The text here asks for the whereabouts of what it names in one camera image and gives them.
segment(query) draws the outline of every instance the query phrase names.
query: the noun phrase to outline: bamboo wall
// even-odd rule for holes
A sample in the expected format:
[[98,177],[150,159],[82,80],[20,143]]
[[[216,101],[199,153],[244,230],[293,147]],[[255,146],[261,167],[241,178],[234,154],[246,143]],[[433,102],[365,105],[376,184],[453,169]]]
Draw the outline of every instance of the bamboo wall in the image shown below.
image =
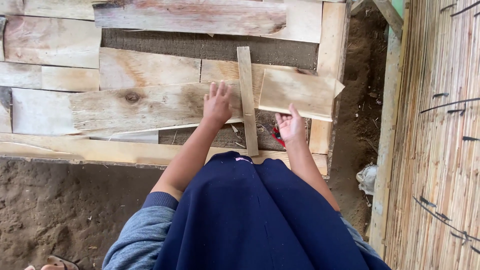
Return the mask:
[[453,15],[475,2],[406,2],[384,240],[392,269],[480,269],[480,141],[465,138],[480,138],[480,101],[421,113],[480,98],[480,4]]

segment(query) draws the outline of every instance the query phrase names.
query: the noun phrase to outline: sandy ground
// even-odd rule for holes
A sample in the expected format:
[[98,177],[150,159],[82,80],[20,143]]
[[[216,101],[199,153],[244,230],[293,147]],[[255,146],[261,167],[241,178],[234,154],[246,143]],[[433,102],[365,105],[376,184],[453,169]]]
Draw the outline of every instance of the sandy ground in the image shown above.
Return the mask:
[[[378,147],[381,105],[372,96],[382,100],[385,26],[381,14],[370,9],[351,19],[346,88],[328,180],[342,214],[362,234],[371,209],[355,174],[376,162],[362,138]],[[100,269],[106,251],[160,175],[133,167],[0,161],[0,265],[41,267],[56,254],[82,269]]]

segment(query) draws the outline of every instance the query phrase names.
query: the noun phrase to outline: navy blue skirt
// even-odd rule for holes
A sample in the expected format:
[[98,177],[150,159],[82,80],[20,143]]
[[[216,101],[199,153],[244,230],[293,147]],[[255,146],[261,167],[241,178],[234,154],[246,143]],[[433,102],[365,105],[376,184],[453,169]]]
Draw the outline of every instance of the navy blue skirt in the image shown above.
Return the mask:
[[183,194],[154,269],[388,269],[280,160],[218,154]]

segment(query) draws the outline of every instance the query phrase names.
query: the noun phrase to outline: red utility knife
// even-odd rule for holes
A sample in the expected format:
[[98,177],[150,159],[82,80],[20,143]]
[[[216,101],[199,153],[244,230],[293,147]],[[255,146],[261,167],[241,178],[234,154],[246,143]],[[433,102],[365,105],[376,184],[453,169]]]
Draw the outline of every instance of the red utility knife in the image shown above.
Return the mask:
[[262,124],[262,126],[272,135],[277,142],[279,142],[283,147],[285,147],[285,142],[282,140],[280,132],[269,124]]

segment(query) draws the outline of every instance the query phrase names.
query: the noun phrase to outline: hand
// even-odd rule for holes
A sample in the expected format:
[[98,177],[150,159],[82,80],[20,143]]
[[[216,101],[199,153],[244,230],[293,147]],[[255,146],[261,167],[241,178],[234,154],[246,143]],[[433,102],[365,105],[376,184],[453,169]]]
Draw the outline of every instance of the hand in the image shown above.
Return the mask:
[[306,141],[305,120],[300,116],[295,106],[293,106],[293,103],[290,103],[288,109],[292,113],[291,115],[282,113],[275,114],[283,141],[285,143],[295,140]]
[[210,94],[204,96],[204,119],[208,123],[217,125],[218,128],[223,126],[232,117],[232,105],[230,97],[232,95],[232,87],[225,87],[225,82],[220,82],[220,86],[216,87],[215,83],[210,85]]

